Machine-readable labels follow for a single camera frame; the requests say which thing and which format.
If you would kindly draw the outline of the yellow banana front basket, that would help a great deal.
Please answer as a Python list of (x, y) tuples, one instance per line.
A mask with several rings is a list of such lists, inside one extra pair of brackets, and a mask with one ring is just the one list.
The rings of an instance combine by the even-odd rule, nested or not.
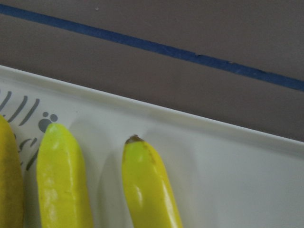
[(135, 228), (183, 226), (162, 158), (138, 135), (124, 144), (122, 182)]

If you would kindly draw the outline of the yellow banana moved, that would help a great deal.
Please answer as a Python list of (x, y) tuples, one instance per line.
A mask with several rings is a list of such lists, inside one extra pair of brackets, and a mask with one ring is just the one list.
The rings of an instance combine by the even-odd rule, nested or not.
[(24, 192), (19, 153), (10, 124), (0, 117), (0, 226), (22, 228)]
[(36, 175), (42, 227), (94, 226), (82, 150), (64, 125), (47, 127), (38, 150)]

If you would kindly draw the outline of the white rectangular plastic tray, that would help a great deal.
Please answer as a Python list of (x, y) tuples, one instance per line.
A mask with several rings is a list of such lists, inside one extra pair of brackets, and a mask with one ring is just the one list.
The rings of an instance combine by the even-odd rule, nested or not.
[(17, 138), (27, 228), (40, 227), (36, 161), (43, 131), (65, 125), (86, 162), (94, 225), (130, 228), (124, 142), (162, 157), (186, 228), (301, 228), (304, 144), (2, 66), (0, 113)]

